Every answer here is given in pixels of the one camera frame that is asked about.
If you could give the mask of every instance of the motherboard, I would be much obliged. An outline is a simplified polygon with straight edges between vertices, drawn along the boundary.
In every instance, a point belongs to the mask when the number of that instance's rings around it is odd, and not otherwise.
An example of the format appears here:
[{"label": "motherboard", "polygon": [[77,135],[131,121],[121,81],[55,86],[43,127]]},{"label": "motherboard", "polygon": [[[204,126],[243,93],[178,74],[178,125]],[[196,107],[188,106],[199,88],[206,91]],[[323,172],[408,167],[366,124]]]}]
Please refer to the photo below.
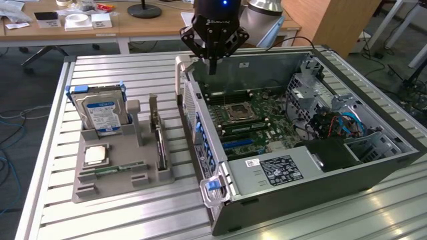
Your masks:
[{"label": "motherboard", "polygon": [[228,160],[291,149],[302,138],[283,109],[282,89],[207,93],[207,108]]}]

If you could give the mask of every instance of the chair wheel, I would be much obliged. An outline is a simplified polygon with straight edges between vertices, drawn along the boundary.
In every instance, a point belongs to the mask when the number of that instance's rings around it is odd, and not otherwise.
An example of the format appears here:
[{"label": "chair wheel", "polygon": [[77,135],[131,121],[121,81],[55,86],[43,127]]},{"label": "chair wheel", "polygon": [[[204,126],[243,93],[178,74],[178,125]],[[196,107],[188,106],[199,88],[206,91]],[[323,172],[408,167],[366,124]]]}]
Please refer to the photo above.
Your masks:
[{"label": "chair wheel", "polygon": [[28,48],[27,48],[27,47],[23,47],[23,46],[19,47],[19,51],[20,51],[23,54],[27,54],[27,53],[29,52]]},{"label": "chair wheel", "polygon": [[35,69],[32,69],[32,68],[24,67],[24,68],[23,68],[23,71],[24,71],[24,73],[28,74],[28,75],[35,74]]},{"label": "chair wheel", "polygon": [[100,45],[97,45],[97,44],[92,44],[92,48],[93,48],[95,50],[100,50],[100,49],[101,49]]}]

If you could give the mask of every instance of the aluminum slat table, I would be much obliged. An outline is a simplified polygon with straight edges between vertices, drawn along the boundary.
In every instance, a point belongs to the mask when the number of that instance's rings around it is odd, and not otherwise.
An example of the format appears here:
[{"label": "aluminum slat table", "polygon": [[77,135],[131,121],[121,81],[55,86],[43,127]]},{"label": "aluminum slat table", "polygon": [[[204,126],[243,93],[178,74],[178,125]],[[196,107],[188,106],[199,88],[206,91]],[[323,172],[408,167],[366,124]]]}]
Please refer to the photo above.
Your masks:
[{"label": "aluminum slat table", "polygon": [[[188,52],[81,56],[65,62],[31,180],[16,239],[286,240],[419,239],[427,236],[427,158],[396,171],[375,187],[287,216],[214,237],[175,100],[175,57]],[[426,128],[367,82],[339,56],[327,59],[378,105],[427,145]],[[148,94],[158,94],[166,120],[174,184],[75,204],[71,202],[81,121],[65,85],[123,81],[128,99],[148,119]],[[348,93],[335,76],[324,81]]]}]

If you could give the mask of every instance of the black lamp base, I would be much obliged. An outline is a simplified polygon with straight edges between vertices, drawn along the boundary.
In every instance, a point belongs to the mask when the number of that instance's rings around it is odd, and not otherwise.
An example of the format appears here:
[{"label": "black lamp base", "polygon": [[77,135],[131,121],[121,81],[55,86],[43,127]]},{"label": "black lamp base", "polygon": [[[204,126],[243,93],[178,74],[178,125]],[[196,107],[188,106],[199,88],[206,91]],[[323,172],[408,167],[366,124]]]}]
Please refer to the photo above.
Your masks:
[{"label": "black lamp base", "polygon": [[150,4],[146,4],[146,9],[143,9],[143,5],[136,4],[127,8],[127,13],[139,19],[154,19],[162,15],[162,9]]}]

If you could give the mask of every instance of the hard drive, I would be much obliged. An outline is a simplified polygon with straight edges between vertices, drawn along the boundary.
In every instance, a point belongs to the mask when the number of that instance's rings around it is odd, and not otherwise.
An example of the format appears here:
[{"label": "hard drive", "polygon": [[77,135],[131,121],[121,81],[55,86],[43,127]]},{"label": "hard drive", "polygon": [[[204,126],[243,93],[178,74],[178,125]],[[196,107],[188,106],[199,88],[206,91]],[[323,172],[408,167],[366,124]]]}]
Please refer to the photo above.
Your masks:
[{"label": "hard drive", "polygon": [[125,109],[125,86],[76,86],[67,96],[77,110],[85,130],[95,129],[99,136],[116,134],[130,123]]}]

